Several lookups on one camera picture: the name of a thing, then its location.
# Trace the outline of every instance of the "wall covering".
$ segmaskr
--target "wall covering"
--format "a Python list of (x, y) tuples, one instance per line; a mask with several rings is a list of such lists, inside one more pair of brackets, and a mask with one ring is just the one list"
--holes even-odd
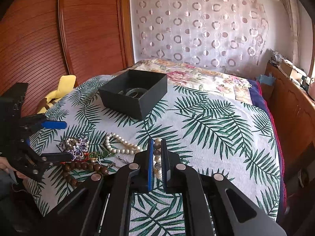
[(257, 0), (132, 0), (135, 49), (210, 70), (255, 75), (268, 33)]

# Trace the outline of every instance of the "red wood panel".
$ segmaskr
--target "red wood panel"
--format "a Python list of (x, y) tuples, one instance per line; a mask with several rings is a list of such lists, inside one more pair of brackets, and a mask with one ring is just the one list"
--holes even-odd
[(67, 75), (59, 40), (57, 0), (15, 0), (0, 21), (0, 95), (16, 82), (28, 82), (22, 115)]
[(67, 64), (78, 84), (124, 69), (117, 0), (59, 0), (59, 23)]

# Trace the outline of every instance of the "bedspread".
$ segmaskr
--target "bedspread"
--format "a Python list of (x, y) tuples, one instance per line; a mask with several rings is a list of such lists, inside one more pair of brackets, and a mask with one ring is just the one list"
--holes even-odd
[[(280, 170), (275, 135), (267, 114), (258, 107), (200, 90), (168, 85), (168, 93), (143, 120), (104, 108), (98, 88), (113, 76), (91, 78), (63, 97), (46, 112), (51, 120), (64, 120), (67, 129), (41, 129), (30, 137), (39, 154), (58, 152), (56, 144), (67, 137), (87, 136), (89, 152), (104, 151), (101, 160), (111, 173), (134, 155), (108, 153), (104, 141), (115, 132), (130, 143), (146, 148), (149, 136), (164, 138), (168, 150), (180, 155), (182, 163), (199, 173), (225, 175), (246, 196), (276, 218), (280, 195)], [(122, 148), (119, 143), (112, 143)], [(73, 188), (53, 166), (42, 182), (28, 180), (29, 189), (41, 213), (46, 215)], [(72, 170), (80, 181), (89, 171)], [(182, 197), (168, 195), (154, 179), (154, 190), (135, 194), (130, 235), (185, 235)]]
[(247, 79), (164, 59), (138, 61), (132, 69), (167, 74), (169, 83), (202, 90), (252, 105)]

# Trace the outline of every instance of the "black box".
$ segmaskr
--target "black box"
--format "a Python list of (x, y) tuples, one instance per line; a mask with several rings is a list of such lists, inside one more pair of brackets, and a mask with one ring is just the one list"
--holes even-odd
[[(140, 98), (126, 96), (126, 91), (133, 88), (147, 91)], [(167, 93), (167, 75), (128, 70), (101, 86), (99, 92), (105, 107), (143, 120)]]

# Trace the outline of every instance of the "yellow plush toy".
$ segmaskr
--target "yellow plush toy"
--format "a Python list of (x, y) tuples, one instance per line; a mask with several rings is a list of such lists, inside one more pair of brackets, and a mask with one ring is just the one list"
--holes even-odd
[(58, 88), (48, 93), (48, 95), (39, 102), (36, 112), (45, 113), (57, 101), (59, 101), (62, 97), (64, 97), (73, 90), (75, 82), (76, 82), (75, 75), (61, 76)]

